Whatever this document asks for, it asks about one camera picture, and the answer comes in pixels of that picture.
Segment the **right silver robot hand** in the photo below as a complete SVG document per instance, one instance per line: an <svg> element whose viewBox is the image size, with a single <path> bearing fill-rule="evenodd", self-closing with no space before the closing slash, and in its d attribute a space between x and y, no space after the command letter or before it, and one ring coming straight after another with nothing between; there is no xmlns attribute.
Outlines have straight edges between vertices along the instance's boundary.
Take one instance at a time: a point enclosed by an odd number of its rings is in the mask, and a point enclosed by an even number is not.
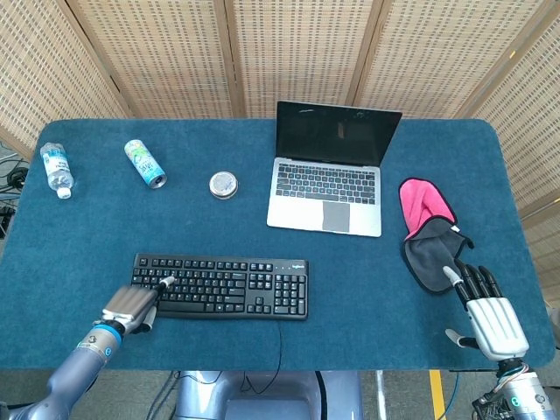
<svg viewBox="0 0 560 420"><path fill-rule="evenodd" d="M457 292L474 335L466 337L448 328L446 336L458 347L479 349L490 361L523 357L529 342L494 275L483 266L454 262L456 267L444 266L443 273Z"/></svg>

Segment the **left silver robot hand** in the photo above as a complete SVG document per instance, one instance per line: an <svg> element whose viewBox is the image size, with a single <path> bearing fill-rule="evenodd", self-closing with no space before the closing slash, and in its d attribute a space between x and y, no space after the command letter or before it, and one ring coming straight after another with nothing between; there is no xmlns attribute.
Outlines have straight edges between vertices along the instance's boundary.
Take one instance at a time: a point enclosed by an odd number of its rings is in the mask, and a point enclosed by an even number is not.
<svg viewBox="0 0 560 420"><path fill-rule="evenodd" d="M158 300L175 281L174 276L168 276L154 289L121 287L103 308L101 322L114 327L121 335L149 331L157 313Z"/></svg>

